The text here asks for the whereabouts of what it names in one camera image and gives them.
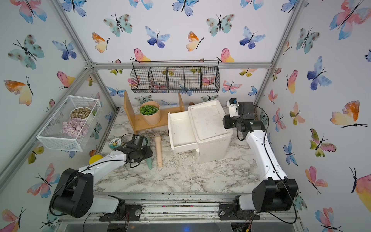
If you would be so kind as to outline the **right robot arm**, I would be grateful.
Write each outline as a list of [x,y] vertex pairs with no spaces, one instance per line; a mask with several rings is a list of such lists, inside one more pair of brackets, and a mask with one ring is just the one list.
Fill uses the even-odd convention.
[[239,211],[288,211],[298,190],[294,179],[289,179],[279,165],[268,141],[267,129],[254,115],[251,101],[231,98],[227,102],[229,113],[224,116],[226,129],[235,129],[251,148],[260,170],[260,183],[252,193],[235,197]]

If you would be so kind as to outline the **green toy microphone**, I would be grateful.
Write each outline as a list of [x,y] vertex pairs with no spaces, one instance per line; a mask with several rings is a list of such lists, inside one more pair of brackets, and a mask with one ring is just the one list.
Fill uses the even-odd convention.
[[[146,141],[146,145],[147,146],[150,146],[150,140],[149,140],[149,138],[147,136],[145,137],[145,141]],[[147,163],[147,166],[148,166],[149,170],[152,170],[152,168],[153,168],[152,157],[147,158],[146,159],[146,163]]]

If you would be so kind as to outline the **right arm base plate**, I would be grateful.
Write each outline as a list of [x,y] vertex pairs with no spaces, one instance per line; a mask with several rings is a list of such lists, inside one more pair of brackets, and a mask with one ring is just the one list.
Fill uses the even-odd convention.
[[247,220],[260,219],[253,210],[242,210],[237,200],[230,203],[219,204],[218,216],[221,220]]

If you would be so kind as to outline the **white plastic drawer unit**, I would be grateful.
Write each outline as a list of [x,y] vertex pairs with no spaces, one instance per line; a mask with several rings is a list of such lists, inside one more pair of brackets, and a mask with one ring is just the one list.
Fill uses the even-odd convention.
[[211,100],[188,108],[190,123],[198,146],[196,163],[221,160],[230,145],[233,130],[225,129],[226,115],[219,100]]

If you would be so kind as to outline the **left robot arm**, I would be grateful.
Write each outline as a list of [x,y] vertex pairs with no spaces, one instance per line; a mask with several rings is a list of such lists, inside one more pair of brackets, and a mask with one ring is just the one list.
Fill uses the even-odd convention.
[[94,195],[94,186],[118,167],[128,164],[135,168],[153,156],[146,137],[134,134],[123,146],[102,159],[79,169],[66,169],[49,203],[49,212],[56,216],[81,218],[86,214],[102,213],[102,221],[127,219],[125,200],[114,196]]

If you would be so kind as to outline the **white top drawer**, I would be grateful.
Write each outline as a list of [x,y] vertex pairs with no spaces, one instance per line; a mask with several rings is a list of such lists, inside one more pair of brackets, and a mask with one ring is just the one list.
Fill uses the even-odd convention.
[[198,149],[187,111],[168,114],[171,149],[175,153]]

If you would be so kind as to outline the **beige toy microphone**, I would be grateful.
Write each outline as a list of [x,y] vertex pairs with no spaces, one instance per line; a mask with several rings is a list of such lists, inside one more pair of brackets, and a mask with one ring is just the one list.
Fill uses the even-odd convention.
[[154,141],[157,154],[157,166],[161,169],[163,167],[161,136],[159,134],[156,134],[154,136]]

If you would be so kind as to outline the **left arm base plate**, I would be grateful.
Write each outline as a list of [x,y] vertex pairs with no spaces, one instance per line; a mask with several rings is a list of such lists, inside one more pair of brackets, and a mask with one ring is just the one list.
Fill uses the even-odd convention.
[[139,221],[142,214],[142,205],[133,204],[119,204],[114,213],[106,213],[99,218],[101,222],[114,222],[114,221]]

